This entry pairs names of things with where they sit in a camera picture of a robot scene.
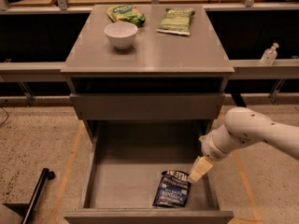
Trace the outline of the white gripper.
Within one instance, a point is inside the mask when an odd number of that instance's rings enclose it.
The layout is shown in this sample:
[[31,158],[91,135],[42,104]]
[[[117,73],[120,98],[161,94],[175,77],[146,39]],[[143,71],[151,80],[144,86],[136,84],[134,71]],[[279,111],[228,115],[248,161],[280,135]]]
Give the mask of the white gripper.
[[190,183],[198,182],[212,167],[212,161],[226,158],[237,148],[237,138],[231,135],[224,125],[199,137],[201,151],[205,157],[198,156],[188,176]]

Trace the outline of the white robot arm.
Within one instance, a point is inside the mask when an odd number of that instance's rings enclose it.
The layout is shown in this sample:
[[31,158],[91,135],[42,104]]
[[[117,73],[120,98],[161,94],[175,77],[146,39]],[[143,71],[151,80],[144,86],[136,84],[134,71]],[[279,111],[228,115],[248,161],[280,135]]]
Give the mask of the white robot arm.
[[214,161],[226,158],[232,151],[264,142],[283,153],[299,159],[299,128],[274,122],[267,116],[246,107],[234,107],[223,124],[199,137],[202,157],[197,157],[188,181],[196,183],[212,167]]

